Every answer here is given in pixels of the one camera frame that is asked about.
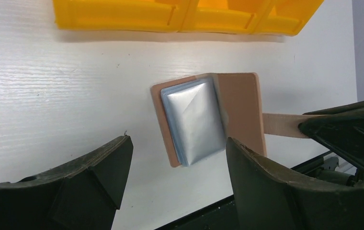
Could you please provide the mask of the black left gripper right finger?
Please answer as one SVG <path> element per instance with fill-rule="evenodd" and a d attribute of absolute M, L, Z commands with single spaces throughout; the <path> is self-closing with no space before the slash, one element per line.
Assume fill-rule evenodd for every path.
<path fill-rule="evenodd" d="M 364 230 L 364 184 L 319 180 L 227 139 L 227 164 L 243 230 Z"/>

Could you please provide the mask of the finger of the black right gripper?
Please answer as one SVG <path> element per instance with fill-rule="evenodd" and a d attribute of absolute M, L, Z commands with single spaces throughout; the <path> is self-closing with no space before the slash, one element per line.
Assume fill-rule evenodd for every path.
<path fill-rule="evenodd" d="M 300 132 L 364 172 L 364 101 L 310 112 Z"/>

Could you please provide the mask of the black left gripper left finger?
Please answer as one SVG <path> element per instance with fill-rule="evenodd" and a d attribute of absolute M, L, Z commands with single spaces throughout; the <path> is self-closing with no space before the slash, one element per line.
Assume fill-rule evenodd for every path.
<path fill-rule="evenodd" d="M 128 135 L 18 182 L 0 183 L 0 230 L 109 230 L 133 156 Z"/>

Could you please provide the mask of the tan leather card holder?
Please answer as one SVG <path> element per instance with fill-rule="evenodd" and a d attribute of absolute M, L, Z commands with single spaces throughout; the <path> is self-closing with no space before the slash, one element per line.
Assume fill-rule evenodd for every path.
<path fill-rule="evenodd" d="M 190 166 L 222 151 L 228 137 L 266 156 L 265 135 L 303 138 L 308 115 L 262 111 L 256 73 L 205 73 L 150 89 L 172 167 Z"/>

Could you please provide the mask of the yellow three-compartment plastic bin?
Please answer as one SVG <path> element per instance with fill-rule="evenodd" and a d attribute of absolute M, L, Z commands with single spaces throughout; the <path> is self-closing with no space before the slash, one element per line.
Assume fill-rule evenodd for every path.
<path fill-rule="evenodd" d="M 54 0 L 65 30 L 297 35 L 321 0 Z"/>

